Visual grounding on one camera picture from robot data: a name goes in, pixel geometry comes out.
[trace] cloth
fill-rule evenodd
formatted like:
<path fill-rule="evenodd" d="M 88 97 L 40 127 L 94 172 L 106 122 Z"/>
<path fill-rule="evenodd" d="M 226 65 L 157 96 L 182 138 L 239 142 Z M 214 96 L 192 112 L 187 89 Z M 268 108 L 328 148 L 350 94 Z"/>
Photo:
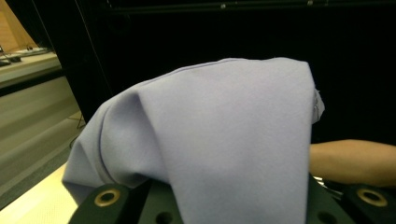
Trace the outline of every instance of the cloth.
<path fill-rule="evenodd" d="M 105 183 L 160 180 L 186 224 L 303 224 L 311 124 L 323 110 L 306 62 L 182 67 L 103 103 L 63 182 L 81 203 Z"/>

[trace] skin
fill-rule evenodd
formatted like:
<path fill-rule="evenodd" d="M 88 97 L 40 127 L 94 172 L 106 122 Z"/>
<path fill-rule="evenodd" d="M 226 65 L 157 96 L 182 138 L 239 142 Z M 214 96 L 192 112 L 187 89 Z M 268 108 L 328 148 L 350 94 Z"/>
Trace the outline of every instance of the skin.
<path fill-rule="evenodd" d="M 312 144 L 310 173 L 343 184 L 396 187 L 396 146 L 338 140 Z"/>

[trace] forearm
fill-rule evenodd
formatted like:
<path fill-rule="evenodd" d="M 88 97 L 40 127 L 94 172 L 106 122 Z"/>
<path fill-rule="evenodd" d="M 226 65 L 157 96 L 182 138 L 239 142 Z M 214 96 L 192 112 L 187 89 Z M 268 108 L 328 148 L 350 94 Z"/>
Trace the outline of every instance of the forearm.
<path fill-rule="evenodd" d="M 313 176 L 353 184 L 396 186 L 396 146 L 340 140 L 311 145 L 310 173 Z"/>

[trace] dark background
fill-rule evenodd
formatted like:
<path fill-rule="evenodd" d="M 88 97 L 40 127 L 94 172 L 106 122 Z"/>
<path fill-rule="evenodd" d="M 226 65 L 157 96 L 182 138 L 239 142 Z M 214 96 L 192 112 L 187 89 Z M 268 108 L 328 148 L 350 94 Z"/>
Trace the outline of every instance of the dark background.
<path fill-rule="evenodd" d="M 289 57 L 310 64 L 326 105 L 313 142 L 396 145 L 395 1 L 33 2 L 87 121 L 110 97 L 181 66 Z"/>

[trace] light blue cloth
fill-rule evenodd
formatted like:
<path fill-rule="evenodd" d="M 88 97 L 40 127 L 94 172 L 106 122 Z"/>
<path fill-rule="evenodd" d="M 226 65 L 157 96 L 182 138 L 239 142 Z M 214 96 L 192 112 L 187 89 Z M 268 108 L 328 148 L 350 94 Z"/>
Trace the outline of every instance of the light blue cloth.
<path fill-rule="evenodd" d="M 63 182 L 79 203 L 105 183 L 169 183 L 186 224 L 303 224 L 311 124 L 323 110 L 306 62 L 179 68 L 102 104 Z"/>

